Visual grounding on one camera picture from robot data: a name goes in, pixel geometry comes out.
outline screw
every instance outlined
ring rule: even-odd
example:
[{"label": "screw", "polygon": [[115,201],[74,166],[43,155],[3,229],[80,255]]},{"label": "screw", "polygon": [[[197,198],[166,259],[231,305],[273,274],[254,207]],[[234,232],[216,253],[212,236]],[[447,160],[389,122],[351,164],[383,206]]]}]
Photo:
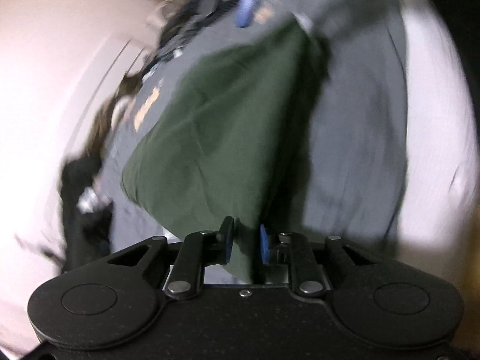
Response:
[{"label": "screw", "polygon": [[323,290],[323,285],[318,281],[304,281],[299,286],[300,291],[307,295],[317,295]]},{"label": "screw", "polygon": [[239,293],[242,298],[248,298],[253,295],[253,292],[250,291],[249,289],[243,289]]},{"label": "screw", "polygon": [[172,294],[181,294],[183,292],[187,292],[191,288],[191,285],[189,282],[178,280],[169,283],[167,288]]}]

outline metal bolt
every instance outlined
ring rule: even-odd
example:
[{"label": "metal bolt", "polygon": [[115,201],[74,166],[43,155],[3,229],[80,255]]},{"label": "metal bolt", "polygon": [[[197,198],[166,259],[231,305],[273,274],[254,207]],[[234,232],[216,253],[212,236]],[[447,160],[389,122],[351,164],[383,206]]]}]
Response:
[{"label": "metal bolt", "polygon": [[323,290],[323,285],[318,281],[304,281],[299,286],[300,291],[307,295],[316,295]]},{"label": "metal bolt", "polygon": [[183,280],[172,281],[168,286],[168,289],[172,294],[181,294],[187,292],[190,288],[190,283]]},{"label": "metal bolt", "polygon": [[249,289],[243,289],[239,293],[242,298],[248,298],[253,295],[253,292],[250,291]]}]

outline white surface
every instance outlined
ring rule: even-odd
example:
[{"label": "white surface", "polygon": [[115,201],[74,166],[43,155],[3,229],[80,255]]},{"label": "white surface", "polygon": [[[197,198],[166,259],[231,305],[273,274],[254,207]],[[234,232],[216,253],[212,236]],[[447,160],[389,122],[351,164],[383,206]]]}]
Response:
[{"label": "white surface", "polygon": [[27,301],[57,268],[21,249],[14,236],[60,249],[59,166],[85,139],[96,108],[125,71],[135,60],[140,67],[143,44],[155,45],[158,30],[146,18],[156,4],[0,0],[0,344],[22,351],[37,344]]},{"label": "white surface", "polygon": [[408,169],[397,258],[458,285],[479,175],[470,94],[450,33],[429,1],[401,2]]}]

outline gray surface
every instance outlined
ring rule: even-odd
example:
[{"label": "gray surface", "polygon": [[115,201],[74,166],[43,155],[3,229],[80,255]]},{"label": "gray surface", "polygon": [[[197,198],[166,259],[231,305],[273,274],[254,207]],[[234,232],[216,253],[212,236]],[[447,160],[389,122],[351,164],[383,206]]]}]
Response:
[{"label": "gray surface", "polygon": [[[205,28],[180,58],[160,67],[145,82],[129,120],[117,131],[104,166],[102,187],[115,202],[114,251],[164,232],[143,209],[127,200],[119,182],[136,144],[158,120],[178,79],[203,55],[254,42],[290,15],[289,11],[306,14],[315,32],[327,37],[331,61],[309,136],[275,202],[285,216],[272,224],[280,231],[301,231],[317,240],[340,234],[378,249],[385,249],[386,239],[395,240],[395,212],[406,168],[407,116],[405,33],[398,1],[270,2],[275,15],[266,24],[240,29],[233,15],[225,16]],[[161,79],[160,96],[137,133],[133,117]],[[214,270],[211,276],[207,273],[207,280],[230,280],[221,268]]]}]

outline dark green fabric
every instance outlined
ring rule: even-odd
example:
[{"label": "dark green fabric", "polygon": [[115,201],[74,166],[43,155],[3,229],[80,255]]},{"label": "dark green fabric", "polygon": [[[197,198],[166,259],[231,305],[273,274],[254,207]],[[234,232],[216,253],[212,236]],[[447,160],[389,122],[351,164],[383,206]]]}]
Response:
[{"label": "dark green fabric", "polygon": [[246,227],[227,270],[250,282],[257,229],[325,66],[320,43],[294,19],[254,45],[204,57],[129,159],[124,192],[181,239],[217,230],[227,215],[240,218]]}]

